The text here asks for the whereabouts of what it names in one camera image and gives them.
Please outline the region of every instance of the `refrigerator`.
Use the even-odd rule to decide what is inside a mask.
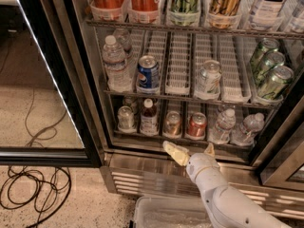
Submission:
[[[128,16],[116,22],[94,18],[93,0],[17,0],[84,148],[1,148],[1,164],[90,166],[100,168],[111,193],[199,197],[185,168],[165,153],[162,143],[184,146],[190,154],[203,152],[219,106],[229,105],[236,111],[237,123],[260,112],[265,116],[265,126],[251,146],[215,144],[221,172],[271,214],[303,219],[303,34],[242,28],[241,24],[246,23],[246,3],[253,0],[243,0],[245,9],[239,16],[239,26],[231,29],[209,28],[205,24],[209,0],[199,0],[194,26],[172,24],[170,0],[160,1],[157,23],[136,23],[129,0],[125,8]],[[127,28],[133,43],[134,78],[127,92],[110,89],[102,60],[105,37],[116,28]],[[280,42],[286,64],[294,71],[294,80],[274,104],[257,99],[248,66],[262,38]],[[137,63],[145,54],[153,55],[160,65],[161,84],[153,94],[138,90],[136,85]],[[221,63],[221,92],[218,98],[203,100],[198,97],[196,83],[200,65],[206,60]],[[156,134],[141,132],[139,115],[133,131],[119,128],[118,110],[124,97],[137,99],[138,105],[145,98],[157,102]],[[181,133],[174,138],[164,132],[164,120],[171,110],[180,113],[182,122]],[[189,138],[188,122],[197,111],[207,117],[206,134],[204,138]]]

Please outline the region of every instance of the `bottle cap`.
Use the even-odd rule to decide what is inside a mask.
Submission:
[[[234,109],[231,109],[231,108],[226,109],[226,115],[227,115],[229,118],[235,116],[235,110],[234,110]]]
[[[145,99],[143,105],[146,108],[151,108],[153,106],[153,101],[151,99]]]
[[[257,113],[255,115],[255,119],[259,122],[263,121],[264,120],[264,115],[262,113]]]
[[[116,38],[113,35],[108,35],[105,37],[105,43],[108,45],[114,45],[116,43]]]

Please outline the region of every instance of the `blue soda can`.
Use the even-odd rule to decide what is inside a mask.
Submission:
[[[160,85],[159,63],[154,56],[144,55],[138,63],[139,87],[156,88]]]

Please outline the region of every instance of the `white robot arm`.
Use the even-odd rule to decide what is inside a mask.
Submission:
[[[202,202],[214,228],[291,228],[254,203],[222,176],[209,144],[205,153],[193,156],[171,142],[163,147],[186,171],[200,191]]]

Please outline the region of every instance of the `cola bottle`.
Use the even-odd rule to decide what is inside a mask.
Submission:
[[[211,130],[211,142],[223,144],[229,142],[229,135],[236,124],[236,113],[228,108],[218,114],[217,121]]]
[[[261,113],[247,116],[231,134],[231,143],[240,146],[249,146],[254,143],[255,136],[265,125],[264,115]]]
[[[145,99],[141,111],[141,132],[146,135],[156,135],[158,131],[158,109],[151,99]]]
[[[113,35],[105,37],[102,54],[109,88],[118,92],[129,91],[132,85],[125,52]]]
[[[113,35],[116,40],[123,46],[126,58],[130,59],[133,55],[132,38],[129,30],[126,28],[116,28]]]

